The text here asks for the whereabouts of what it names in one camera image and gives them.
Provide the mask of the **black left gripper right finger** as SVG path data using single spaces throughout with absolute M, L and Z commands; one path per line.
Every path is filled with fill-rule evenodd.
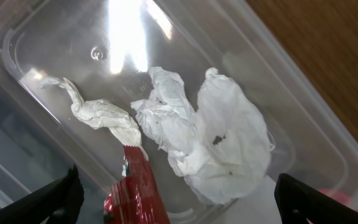
M 274 191 L 283 224 L 358 224 L 358 212 L 281 173 Z

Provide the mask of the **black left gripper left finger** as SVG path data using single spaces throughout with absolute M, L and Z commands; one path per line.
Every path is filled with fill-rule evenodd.
M 76 223 L 84 202 L 78 168 L 0 209 L 0 224 Z

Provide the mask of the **black food waste tray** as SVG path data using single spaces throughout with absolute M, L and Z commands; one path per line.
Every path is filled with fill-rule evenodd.
M 0 209 L 65 176 L 75 165 L 0 97 Z

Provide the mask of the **clear plastic waste bin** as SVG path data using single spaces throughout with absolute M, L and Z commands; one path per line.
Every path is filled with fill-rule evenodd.
M 282 173 L 358 211 L 358 143 L 242 1 L 0 1 L 0 209 L 77 166 L 102 223 L 131 119 L 172 223 L 280 223 Z

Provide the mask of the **red serving tray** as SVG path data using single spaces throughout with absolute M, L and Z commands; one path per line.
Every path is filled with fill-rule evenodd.
M 312 189 L 308 193 L 306 220 L 312 224 L 358 224 L 358 210 L 345 205 L 349 196 L 344 193 L 326 195 L 328 190 Z

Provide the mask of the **red snack wrapper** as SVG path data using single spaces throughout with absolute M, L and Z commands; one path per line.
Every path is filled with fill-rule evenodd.
M 139 147 L 124 146 L 126 176 L 104 201 L 106 224 L 170 224 L 150 163 Z

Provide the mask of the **large crumpled white tissue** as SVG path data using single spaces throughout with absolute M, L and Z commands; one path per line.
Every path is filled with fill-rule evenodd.
M 174 173 L 207 204 L 250 195 L 266 176 L 272 143 L 264 117 L 240 86 L 209 68 L 192 106 L 179 74 L 153 67 L 149 76 L 150 96 L 131 106 Z

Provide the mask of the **twisted white tissue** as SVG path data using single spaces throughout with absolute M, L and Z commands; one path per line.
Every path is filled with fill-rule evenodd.
M 139 126 L 126 110 L 107 99 L 84 100 L 76 86 L 67 78 L 47 76 L 40 81 L 42 88 L 48 85 L 55 85 L 67 91 L 72 100 L 71 112 L 79 121 L 93 129 L 108 128 L 122 145 L 139 147 L 144 157 L 149 158 L 142 147 Z

